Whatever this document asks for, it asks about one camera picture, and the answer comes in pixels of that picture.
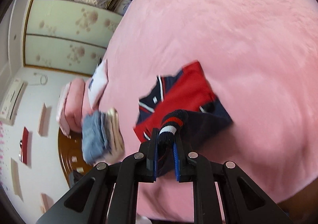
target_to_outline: red and navy shirt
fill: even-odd
[[[157,76],[152,91],[139,100],[139,117],[134,131],[141,142],[150,140],[153,128],[160,128],[165,115],[177,110],[204,111],[202,106],[218,102],[202,67],[195,61],[175,76]]]

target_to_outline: pink bed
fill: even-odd
[[[200,61],[234,124],[199,152],[236,162],[280,202],[318,176],[317,47],[315,0],[134,0],[104,57],[100,110],[117,109],[130,155],[140,145],[138,98],[156,75]],[[173,173],[140,184],[137,212],[193,221],[192,184]]]

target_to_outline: folded towel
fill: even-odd
[[[84,118],[82,133],[82,152],[85,162],[93,165],[96,159],[110,151],[105,125],[110,122],[106,113],[95,111]]]
[[[103,156],[96,161],[96,164],[106,162],[111,165],[119,162],[123,158],[125,145],[120,133],[118,112],[112,108],[107,112],[106,118],[108,120],[106,134],[109,139],[110,150],[104,153]]]

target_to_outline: wooden cabinet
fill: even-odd
[[[63,38],[107,48],[122,16],[65,0],[34,0],[26,34]]]
[[[92,75],[105,48],[48,36],[26,35],[25,63]]]
[[[92,75],[122,16],[68,0],[31,0],[23,65]]]
[[[76,170],[77,172],[85,175],[93,167],[87,165],[83,159],[82,154],[82,134],[71,133],[71,139],[67,138],[59,129],[58,131],[58,155],[61,167],[70,186],[68,175]]]

